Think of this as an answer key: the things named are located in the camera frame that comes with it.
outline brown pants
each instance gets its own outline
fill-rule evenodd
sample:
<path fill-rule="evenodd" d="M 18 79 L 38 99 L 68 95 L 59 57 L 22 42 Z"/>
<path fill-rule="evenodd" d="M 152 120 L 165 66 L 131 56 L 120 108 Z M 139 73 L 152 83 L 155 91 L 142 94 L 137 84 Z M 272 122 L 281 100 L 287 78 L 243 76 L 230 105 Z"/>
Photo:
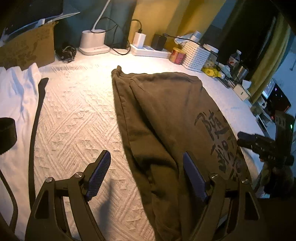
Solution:
<path fill-rule="evenodd" d="M 124 74 L 118 66 L 112 83 L 125 154 L 156 240 L 188 240 L 204 204 L 193 196 L 182 155 L 191 151 L 224 179 L 249 176 L 236 138 L 196 76 Z"/>

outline black strap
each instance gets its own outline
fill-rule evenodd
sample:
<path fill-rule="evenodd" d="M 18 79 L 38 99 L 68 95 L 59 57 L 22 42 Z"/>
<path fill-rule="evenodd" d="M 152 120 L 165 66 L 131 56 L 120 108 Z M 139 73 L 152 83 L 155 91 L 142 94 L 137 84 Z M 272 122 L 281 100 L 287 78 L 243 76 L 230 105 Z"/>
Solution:
<path fill-rule="evenodd" d="M 34 180 L 34 146 L 35 146 L 35 138 L 37 133 L 37 126 L 39 121 L 39 116 L 43 104 L 43 100 L 45 97 L 45 86 L 48 82 L 48 78 L 42 79 L 38 84 L 38 92 L 39 92 L 39 100 L 38 107 L 35 115 L 35 120 L 33 124 L 32 134 L 31 134 L 31 142 L 30 142 L 30 152 L 29 152 L 29 168 L 28 168 L 28 186 L 29 186 L 29 201 L 30 208 L 32 209 L 33 204 L 36 199 L 35 193 L 35 180 Z"/>
<path fill-rule="evenodd" d="M 16 142 L 17 142 L 17 130 L 15 127 L 15 120 L 7 117 L 0 118 L 0 155 L 3 154 L 4 152 L 7 152 L 11 147 L 14 146 Z M 9 227 L 12 230 L 12 232 L 14 232 L 15 227 L 17 225 L 17 216 L 18 216 L 17 202 L 1 170 L 0 170 L 0 178 L 6 190 L 8 191 L 8 194 L 12 201 L 13 213 L 12 213 L 12 218 L 11 218 Z"/>

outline white plastic basket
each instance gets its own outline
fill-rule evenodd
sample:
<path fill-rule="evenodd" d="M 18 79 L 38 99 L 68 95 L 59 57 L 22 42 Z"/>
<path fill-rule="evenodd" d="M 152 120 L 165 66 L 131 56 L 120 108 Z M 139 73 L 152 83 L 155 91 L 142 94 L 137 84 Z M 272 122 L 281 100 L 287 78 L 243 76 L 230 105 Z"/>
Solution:
<path fill-rule="evenodd" d="M 198 44 L 191 41 L 186 42 L 182 48 L 186 52 L 186 56 L 182 65 L 189 70 L 200 72 L 207 61 L 210 52 L 201 48 Z"/>

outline cardboard box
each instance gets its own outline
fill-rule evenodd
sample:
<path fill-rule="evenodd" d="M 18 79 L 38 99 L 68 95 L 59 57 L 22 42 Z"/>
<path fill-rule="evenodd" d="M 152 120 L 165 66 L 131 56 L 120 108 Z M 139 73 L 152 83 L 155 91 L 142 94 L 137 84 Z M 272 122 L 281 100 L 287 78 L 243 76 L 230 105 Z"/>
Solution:
<path fill-rule="evenodd" d="M 54 26 L 47 23 L 26 31 L 0 47 L 0 66 L 6 69 L 20 66 L 27 69 L 33 63 L 38 67 L 54 62 Z"/>

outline textured grip pad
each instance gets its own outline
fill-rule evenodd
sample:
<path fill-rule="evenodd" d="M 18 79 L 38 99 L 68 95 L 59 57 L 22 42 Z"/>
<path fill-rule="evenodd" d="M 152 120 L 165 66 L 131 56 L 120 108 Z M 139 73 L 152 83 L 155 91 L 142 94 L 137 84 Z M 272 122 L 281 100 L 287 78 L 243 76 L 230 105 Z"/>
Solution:
<path fill-rule="evenodd" d="M 107 151 L 89 179 L 88 191 L 85 195 L 87 201 L 90 201 L 92 197 L 98 194 L 110 164 L 111 154 Z"/>
<path fill-rule="evenodd" d="M 195 195 L 205 201 L 208 198 L 205 181 L 187 152 L 183 154 L 183 167 L 193 186 Z"/>

